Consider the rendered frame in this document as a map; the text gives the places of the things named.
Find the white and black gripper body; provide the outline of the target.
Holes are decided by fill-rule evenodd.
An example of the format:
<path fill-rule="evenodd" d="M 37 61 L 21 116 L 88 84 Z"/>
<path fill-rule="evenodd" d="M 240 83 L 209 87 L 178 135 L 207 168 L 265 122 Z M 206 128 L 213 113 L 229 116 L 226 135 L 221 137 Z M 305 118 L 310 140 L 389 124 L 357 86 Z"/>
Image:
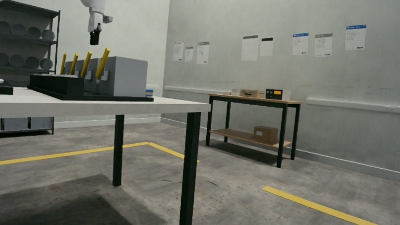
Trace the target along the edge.
<path fill-rule="evenodd" d="M 103 26 L 103 15 L 97 12 L 90 12 L 90 18 L 89 18 L 89 25 L 88 25 L 88 32 L 94 32 L 97 31 L 97 26 L 98 23 L 100 23 L 100 28 L 102 31 L 102 26 Z"/>

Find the small round tin with blue rim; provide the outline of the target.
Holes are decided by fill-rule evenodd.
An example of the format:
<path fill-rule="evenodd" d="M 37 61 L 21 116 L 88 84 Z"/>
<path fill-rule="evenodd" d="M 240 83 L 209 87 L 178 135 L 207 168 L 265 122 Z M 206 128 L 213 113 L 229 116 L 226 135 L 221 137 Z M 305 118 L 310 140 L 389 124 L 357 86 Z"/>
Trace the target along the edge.
<path fill-rule="evenodd" d="M 153 90 L 146 90 L 146 97 L 153 97 Z"/>

